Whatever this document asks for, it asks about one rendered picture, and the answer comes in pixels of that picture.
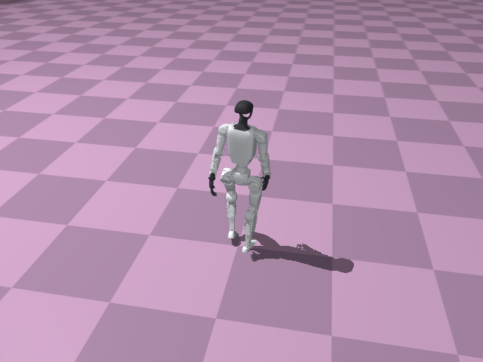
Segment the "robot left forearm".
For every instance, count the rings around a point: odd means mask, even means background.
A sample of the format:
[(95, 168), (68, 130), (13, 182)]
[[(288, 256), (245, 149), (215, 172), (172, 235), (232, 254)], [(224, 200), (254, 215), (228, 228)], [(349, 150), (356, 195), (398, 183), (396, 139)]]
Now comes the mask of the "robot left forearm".
[(214, 148), (214, 153), (213, 153), (213, 156), (212, 156), (212, 162), (211, 162), (209, 176), (211, 176), (211, 173), (214, 173), (215, 177), (216, 177), (221, 158), (219, 156), (216, 156), (215, 152), (216, 152), (216, 147)]

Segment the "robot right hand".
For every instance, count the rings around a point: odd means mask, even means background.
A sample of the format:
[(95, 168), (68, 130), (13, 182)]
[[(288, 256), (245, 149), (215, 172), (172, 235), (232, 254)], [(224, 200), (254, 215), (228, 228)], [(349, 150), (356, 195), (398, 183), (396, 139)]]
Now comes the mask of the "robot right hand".
[(269, 182), (269, 175), (265, 175), (265, 178), (264, 177), (261, 177), (261, 179), (263, 179), (263, 188), (262, 188), (262, 191), (266, 189), (267, 185), (268, 185), (268, 182)]

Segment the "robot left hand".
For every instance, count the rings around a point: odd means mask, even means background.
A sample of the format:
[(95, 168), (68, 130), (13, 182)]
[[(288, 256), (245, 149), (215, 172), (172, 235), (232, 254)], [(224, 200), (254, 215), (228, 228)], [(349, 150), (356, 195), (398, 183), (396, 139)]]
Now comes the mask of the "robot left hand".
[(216, 192), (213, 191), (213, 188), (215, 189), (215, 187), (214, 187), (214, 180), (216, 179), (215, 174), (211, 173), (211, 176), (208, 177), (208, 179), (209, 179), (209, 186), (210, 186), (210, 189), (211, 189), (211, 194), (213, 196), (217, 196), (217, 195), (215, 195)]

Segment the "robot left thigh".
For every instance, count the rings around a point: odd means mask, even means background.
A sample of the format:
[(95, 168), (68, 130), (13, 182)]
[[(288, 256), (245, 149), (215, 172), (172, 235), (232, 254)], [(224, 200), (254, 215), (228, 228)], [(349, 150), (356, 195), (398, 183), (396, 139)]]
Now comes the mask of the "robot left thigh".
[(235, 183), (231, 182), (232, 178), (232, 169), (224, 168), (221, 176), (220, 181), (225, 185), (226, 191), (229, 193), (229, 203), (236, 202), (237, 200), (237, 193), (235, 193)]

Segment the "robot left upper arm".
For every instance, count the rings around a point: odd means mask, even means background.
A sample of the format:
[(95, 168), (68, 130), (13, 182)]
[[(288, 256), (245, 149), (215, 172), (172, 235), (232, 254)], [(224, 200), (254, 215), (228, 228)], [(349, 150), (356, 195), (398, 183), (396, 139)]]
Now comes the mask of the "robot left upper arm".
[(216, 146), (216, 156), (223, 156), (224, 154), (224, 144), (226, 142), (226, 135), (227, 135), (227, 130), (229, 128), (230, 124), (223, 124), (219, 127), (218, 129), (218, 135), (217, 135), (217, 146)]

